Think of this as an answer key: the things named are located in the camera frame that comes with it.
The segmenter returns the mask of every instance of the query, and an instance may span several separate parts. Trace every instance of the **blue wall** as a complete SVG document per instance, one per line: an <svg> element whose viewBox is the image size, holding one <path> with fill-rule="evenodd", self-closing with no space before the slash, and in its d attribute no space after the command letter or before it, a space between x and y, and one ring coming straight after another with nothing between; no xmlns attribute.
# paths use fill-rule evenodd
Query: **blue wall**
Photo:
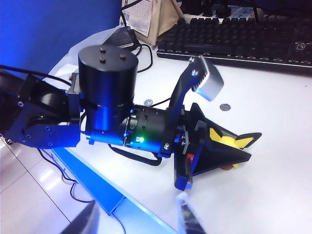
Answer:
<svg viewBox="0 0 312 234"><path fill-rule="evenodd" d="M121 0L0 0L0 64L49 72L68 50L118 25Z"/></svg>

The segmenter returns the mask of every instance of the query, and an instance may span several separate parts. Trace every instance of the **black cylindrical motor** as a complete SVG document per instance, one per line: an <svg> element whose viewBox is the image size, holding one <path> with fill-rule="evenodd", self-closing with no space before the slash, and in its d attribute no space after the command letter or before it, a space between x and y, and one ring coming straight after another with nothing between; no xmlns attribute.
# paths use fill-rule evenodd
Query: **black cylindrical motor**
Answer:
<svg viewBox="0 0 312 234"><path fill-rule="evenodd" d="M119 48L91 46L81 50L78 59L89 143L101 141L157 153L166 111L133 104L136 56Z"/></svg>
<svg viewBox="0 0 312 234"><path fill-rule="evenodd" d="M136 56L115 47L90 46L79 52L78 60L86 132L115 129L133 106Z"/></svg>

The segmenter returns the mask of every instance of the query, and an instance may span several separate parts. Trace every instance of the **green led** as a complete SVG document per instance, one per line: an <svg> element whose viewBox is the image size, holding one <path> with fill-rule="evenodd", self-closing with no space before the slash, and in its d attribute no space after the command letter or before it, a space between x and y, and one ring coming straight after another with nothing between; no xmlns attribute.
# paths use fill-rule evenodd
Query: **green led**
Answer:
<svg viewBox="0 0 312 234"><path fill-rule="evenodd" d="M136 142L143 143L144 142L144 137L137 136L136 137Z"/></svg>

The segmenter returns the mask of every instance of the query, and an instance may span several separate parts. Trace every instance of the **white paper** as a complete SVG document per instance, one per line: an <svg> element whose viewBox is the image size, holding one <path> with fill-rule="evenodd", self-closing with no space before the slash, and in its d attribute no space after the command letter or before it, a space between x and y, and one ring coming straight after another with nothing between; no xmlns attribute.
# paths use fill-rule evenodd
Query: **white paper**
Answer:
<svg viewBox="0 0 312 234"><path fill-rule="evenodd" d="M128 5L135 0L125 0ZM143 0L138 4L123 10L127 25L144 36L148 36L152 17L152 0Z"/></svg>

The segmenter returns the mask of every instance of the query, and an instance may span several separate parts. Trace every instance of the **yellow object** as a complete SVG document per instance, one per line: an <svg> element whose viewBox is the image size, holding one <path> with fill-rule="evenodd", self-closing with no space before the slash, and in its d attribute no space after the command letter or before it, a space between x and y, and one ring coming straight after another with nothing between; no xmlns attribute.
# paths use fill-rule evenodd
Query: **yellow object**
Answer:
<svg viewBox="0 0 312 234"><path fill-rule="evenodd" d="M239 139L236 140L235 138L231 136L219 136L219 134L213 129L210 128L210 139L237 149L243 149L248 145L254 138L253 137L248 137L245 139Z"/></svg>

